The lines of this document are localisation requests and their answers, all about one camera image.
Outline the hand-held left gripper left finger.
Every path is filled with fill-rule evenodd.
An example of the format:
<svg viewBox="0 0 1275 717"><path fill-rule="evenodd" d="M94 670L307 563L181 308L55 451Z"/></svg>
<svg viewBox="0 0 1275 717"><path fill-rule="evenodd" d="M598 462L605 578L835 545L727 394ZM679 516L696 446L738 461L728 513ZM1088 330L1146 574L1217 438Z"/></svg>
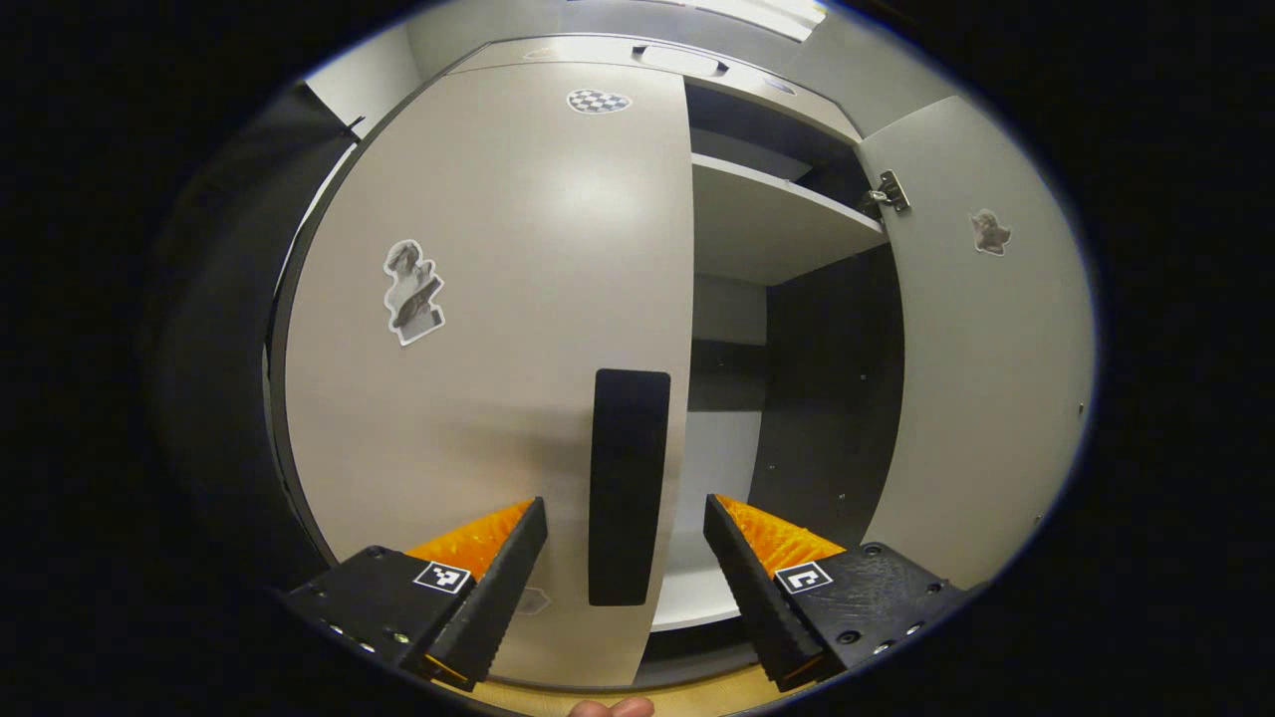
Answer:
<svg viewBox="0 0 1275 717"><path fill-rule="evenodd" d="M547 537L536 496L411 551L362 549L279 600L363 660L472 691L490 675Z"/></svg>

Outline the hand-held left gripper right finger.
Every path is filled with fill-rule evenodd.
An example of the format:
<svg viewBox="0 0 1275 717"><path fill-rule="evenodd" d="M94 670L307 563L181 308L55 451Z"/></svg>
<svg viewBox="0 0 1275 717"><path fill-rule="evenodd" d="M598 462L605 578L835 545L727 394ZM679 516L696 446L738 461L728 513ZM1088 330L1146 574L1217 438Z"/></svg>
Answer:
<svg viewBox="0 0 1275 717"><path fill-rule="evenodd" d="M970 600L887 545L843 549L720 494L705 498L704 537L782 691L864 671Z"/></svg>

